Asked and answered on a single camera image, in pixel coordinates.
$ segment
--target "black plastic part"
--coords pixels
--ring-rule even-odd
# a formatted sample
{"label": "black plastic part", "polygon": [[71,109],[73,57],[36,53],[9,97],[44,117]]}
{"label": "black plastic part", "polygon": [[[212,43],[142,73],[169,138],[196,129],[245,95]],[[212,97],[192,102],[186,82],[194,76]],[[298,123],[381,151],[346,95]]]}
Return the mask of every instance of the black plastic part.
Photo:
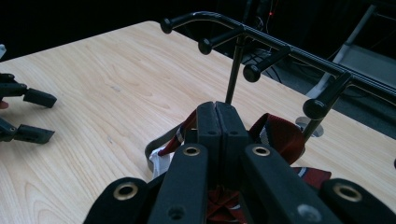
{"label": "black plastic part", "polygon": [[53,134],[54,132],[50,130],[21,124],[14,135],[14,140],[45,144],[48,143]]}
{"label": "black plastic part", "polygon": [[249,145],[242,166],[258,192],[269,223],[341,223],[276,150]]}
{"label": "black plastic part", "polygon": [[148,195],[149,187],[143,180],[116,180],[96,199],[84,223],[137,223]]}
{"label": "black plastic part", "polygon": [[260,201],[258,192],[252,187],[246,175],[241,175],[239,190],[239,204],[241,205],[247,223],[268,223],[268,214],[264,204]]}
{"label": "black plastic part", "polygon": [[169,19],[163,19],[161,21],[161,29],[163,30],[164,33],[166,34],[170,34],[172,33],[172,29],[173,29],[173,24]]}
{"label": "black plastic part", "polygon": [[148,196],[145,201],[141,202],[144,204],[143,208],[140,210],[139,219],[136,223],[148,223],[149,214],[151,213],[152,205],[155,204],[157,200],[158,193],[160,192],[161,185],[165,179],[166,172],[162,175],[157,176],[155,179],[148,182]]}
{"label": "black plastic part", "polygon": [[214,48],[213,42],[206,38],[204,38],[198,42],[198,49],[204,55],[209,54],[213,48]]}
{"label": "black plastic part", "polygon": [[14,138],[17,128],[0,118],[0,142],[9,142]]}
{"label": "black plastic part", "polygon": [[197,144],[198,142],[198,131],[196,129],[187,130],[184,135],[185,144]]}
{"label": "black plastic part", "polygon": [[212,102],[197,107],[197,143],[205,146],[209,153],[208,186],[214,189],[219,179],[219,148],[221,146],[221,129],[217,119],[215,104]]}
{"label": "black plastic part", "polygon": [[262,71],[270,66],[284,59],[291,53],[291,47],[282,47],[279,51],[273,53],[271,56],[266,57],[257,64],[248,64],[244,68],[244,77],[249,82],[256,82],[260,79]]}
{"label": "black plastic part", "polygon": [[26,85],[20,83],[0,83],[0,97],[22,96],[26,93]]}
{"label": "black plastic part", "polygon": [[216,102],[219,125],[222,130],[222,146],[219,153],[220,184],[227,189],[239,189],[239,157],[250,137],[235,108]]}
{"label": "black plastic part", "polygon": [[325,181],[319,197],[344,223],[396,223],[396,215],[386,205],[348,180]]}
{"label": "black plastic part", "polygon": [[0,73],[0,83],[15,82],[15,76],[9,73]]}
{"label": "black plastic part", "polygon": [[205,147],[198,144],[179,147],[148,223],[205,223],[207,166],[208,152]]}
{"label": "black plastic part", "polygon": [[24,94],[23,101],[52,108],[56,102],[56,98],[51,94],[30,88]]}

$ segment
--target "metal bar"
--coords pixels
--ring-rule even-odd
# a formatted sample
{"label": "metal bar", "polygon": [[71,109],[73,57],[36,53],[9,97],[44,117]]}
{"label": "metal bar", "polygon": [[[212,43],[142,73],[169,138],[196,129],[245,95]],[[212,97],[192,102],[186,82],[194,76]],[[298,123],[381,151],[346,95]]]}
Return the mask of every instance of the metal bar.
{"label": "metal bar", "polygon": [[381,17],[381,18],[384,18],[384,19],[387,19],[387,20],[390,20],[390,21],[396,21],[395,18],[392,18],[392,17],[386,16],[386,15],[380,14],[380,13],[378,13],[378,12],[376,12],[376,13],[374,14],[374,16]]}
{"label": "metal bar", "polygon": [[[161,27],[163,31],[167,34],[169,34],[172,29],[177,28],[178,26],[184,25],[188,22],[191,21],[213,21],[220,23],[224,26],[230,27],[230,28],[236,28],[239,26],[245,26],[246,30],[246,36],[251,37],[256,39],[257,41],[262,42],[263,44],[274,48],[274,49],[281,49],[282,47],[285,46],[290,46],[291,48],[291,53],[290,57],[293,57],[295,59],[298,59],[304,63],[308,63],[313,67],[316,67],[317,69],[324,71],[326,73],[331,74],[332,76],[339,77],[344,73],[349,73],[353,76],[352,84],[357,86],[358,88],[361,88],[365,91],[370,92],[371,94],[393,104],[396,105],[396,90],[391,88],[388,85],[385,85],[377,80],[374,80],[372,78],[366,77],[365,75],[362,75],[356,71],[350,70],[348,68],[345,68],[344,66],[329,62],[325,59],[319,58],[318,56],[315,56],[311,53],[308,53],[302,49],[298,49],[294,46],[291,46],[281,40],[278,40],[270,35],[264,34],[263,32],[257,31],[251,27],[248,27],[238,21],[234,21],[230,18],[227,18],[225,16],[222,16],[218,13],[213,13],[213,12],[194,12],[187,14],[182,17],[178,17],[172,20],[165,19],[161,23]],[[232,99],[232,93],[233,93],[233,83],[231,87],[229,88],[229,94],[227,95],[226,98],[226,103],[230,103]]]}
{"label": "metal bar", "polygon": [[285,46],[271,56],[264,58],[260,63],[248,64],[244,68],[244,77],[249,82],[256,82],[260,79],[262,71],[276,64],[290,54],[291,48]]}
{"label": "metal bar", "polygon": [[211,39],[206,39],[204,38],[203,40],[199,41],[198,43],[198,49],[203,53],[204,55],[209,54],[210,51],[219,46],[224,44],[225,42],[236,38],[239,35],[242,35],[245,32],[245,27],[244,26],[239,26],[227,33],[224,33],[222,35],[215,36]]}
{"label": "metal bar", "polygon": [[[341,46],[341,48],[338,51],[337,55],[335,55],[334,59],[332,60],[333,63],[340,63],[341,62],[341,60],[344,58],[344,55],[349,51],[351,44],[353,43],[353,41],[355,41],[356,36],[361,31],[361,29],[364,26],[364,24],[370,19],[371,15],[375,11],[375,8],[376,7],[373,6],[373,5],[369,6],[369,8],[367,9],[367,11],[364,13],[363,17],[359,21],[358,25],[353,30],[352,34],[348,37],[348,39],[343,44],[343,46]],[[326,72],[323,75],[323,77],[320,79],[318,84],[314,88],[312,88],[306,94],[306,96],[311,97],[311,98],[317,97],[326,88],[326,86],[328,85],[328,82],[329,82],[329,78],[331,76],[332,76],[332,74]]]}
{"label": "metal bar", "polygon": [[305,142],[312,136],[312,133],[315,132],[319,124],[323,121],[323,119],[311,119],[309,123],[303,130],[304,140]]}
{"label": "metal bar", "polygon": [[238,79],[239,67],[244,56],[244,45],[246,37],[244,35],[238,36],[236,39],[235,51],[233,53],[233,67],[231,68],[230,80],[228,81],[227,94],[225,103],[231,104],[233,100],[233,92],[235,91],[236,80]]}

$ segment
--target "light wood tabletop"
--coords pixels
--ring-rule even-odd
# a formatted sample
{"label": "light wood tabletop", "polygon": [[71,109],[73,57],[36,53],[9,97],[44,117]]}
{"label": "light wood tabletop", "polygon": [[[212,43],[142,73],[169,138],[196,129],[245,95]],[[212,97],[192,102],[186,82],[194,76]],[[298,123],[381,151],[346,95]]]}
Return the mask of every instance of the light wood tabletop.
{"label": "light wood tabletop", "polygon": [[[0,223],[81,223],[111,182],[150,181],[146,144],[199,104],[223,102],[231,66],[154,21],[0,63],[0,73],[58,98],[51,109],[5,99],[2,119],[55,134],[44,145],[0,143]],[[306,100],[266,77],[249,83],[240,72],[233,106],[248,129],[264,113],[294,122]],[[351,180],[396,211],[396,141],[333,110],[322,126],[293,166]]]}

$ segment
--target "rubber tip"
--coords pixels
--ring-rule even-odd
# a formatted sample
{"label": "rubber tip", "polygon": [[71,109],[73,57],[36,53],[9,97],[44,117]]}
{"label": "rubber tip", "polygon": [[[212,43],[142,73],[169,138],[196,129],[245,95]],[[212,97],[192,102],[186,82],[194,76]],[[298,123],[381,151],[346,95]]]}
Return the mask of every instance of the rubber tip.
{"label": "rubber tip", "polygon": [[198,43],[198,49],[203,53],[204,55],[208,55],[212,51],[213,45],[208,39],[202,39]]}
{"label": "rubber tip", "polygon": [[163,30],[164,33],[166,34],[170,34],[172,33],[172,28],[173,28],[173,24],[171,21],[169,21],[169,19],[163,19],[161,21],[161,29]]}
{"label": "rubber tip", "polygon": [[261,75],[262,71],[254,64],[248,64],[244,68],[244,78],[249,82],[257,82]]}
{"label": "rubber tip", "polygon": [[303,111],[307,117],[313,120],[321,120],[327,114],[327,106],[316,99],[309,99],[303,105]]}

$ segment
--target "black metal rod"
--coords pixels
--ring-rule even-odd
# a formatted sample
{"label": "black metal rod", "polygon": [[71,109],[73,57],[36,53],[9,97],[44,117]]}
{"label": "black metal rod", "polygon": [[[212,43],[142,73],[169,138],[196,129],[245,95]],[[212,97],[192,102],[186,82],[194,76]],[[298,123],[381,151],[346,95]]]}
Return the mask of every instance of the black metal rod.
{"label": "black metal rod", "polygon": [[233,67],[231,68],[230,80],[228,82],[227,94],[225,103],[231,104],[233,100],[233,92],[235,91],[236,80],[238,79],[239,67],[244,56],[244,45],[246,37],[244,35],[238,36],[236,39],[235,51],[233,53]]}
{"label": "black metal rod", "polygon": [[203,53],[204,55],[209,54],[213,48],[224,44],[225,42],[236,38],[239,35],[242,35],[245,32],[245,27],[244,26],[239,26],[227,33],[215,36],[211,39],[202,39],[198,43],[198,49]]}
{"label": "black metal rod", "polygon": [[381,18],[390,20],[390,21],[396,21],[395,18],[392,18],[392,17],[386,16],[386,15],[380,14],[380,13],[378,13],[378,12],[374,13],[374,15],[377,16],[377,17],[381,17]]}
{"label": "black metal rod", "polygon": [[317,119],[317,120],[311,119],[311,121],[309,121],[308,125],[306,125],[306,127],[303,130],[303,136],[305,142],[308,141],[308,139],[312,136],[312,133],[315,132],[315,130],[322,121],[323,119]]}
{"label": "black metal rod", "polygon": [[280,60],[287,57],[291,52],[289,46],[285,46],[279,51],[273,53],[271,56],[264,58],[257,64],[248,64],[244,68],[244,77],[249,82],[256,82],[260,79],[262,71],[276,64]]}
{"label": "black metal rod", "polygon": [[[307,63],[313,67],[316,67],[317,69],[327,72],[331,74],[332,76],[339,77],[344,73],[349,73],[353,76],[352,78],[352,83],[351,85],[354,85],[360,89],[363,89],[364,91],[370,92],[372,95],[375,95],[393,105],[396,105],[396,90],[393,89],[392,87],[383,84],[377,80],[374,80],[373,78],[366,77],[356,71],[350,70],[348,68],[345,68],[342,65],[335,64],[332,62],[329,62],[325,59],[319,58],[316,55],[313,55],[311,53],[308,53],[302,49],[298,49],[294,46],[291,46],[281,40],[278,40],[270,35],[267,35],[263,32],[257,31],[251,27],[248,27],[239,21],[234,21],[230,18],[227,18],[225,16],[222,16],[218,13],[213,13],[213,12],[206,12],[206,11],[201,11],[201,12],[193,12],[190,14],[187,14],[185,16],[181,16],[172,20],[165,19],[161,23],[161,27],[163,31],[167,34],[169,34],[172,29],[177,28],[178,26],[184,25],[186,23],[189,23],[191,21],[213,21],[220,23],[224,26],[230,27],[230,28],[236,28],[239,26],[245,26],[245,35],[246,37],[251,37],[256,39],[259,42],[262,42],[263,44],[274,48],[274,49],[281,49],[282,47],[285,46],[290,46],[291,48],[291,53],[290,57],[293,57],[297,60],[300,60],[304,63]],[[233,93],[233,88],[229,88],[230,93]],[[227,96],[227,99],[229,101],[226,102],[231,102],[232,96]]]}

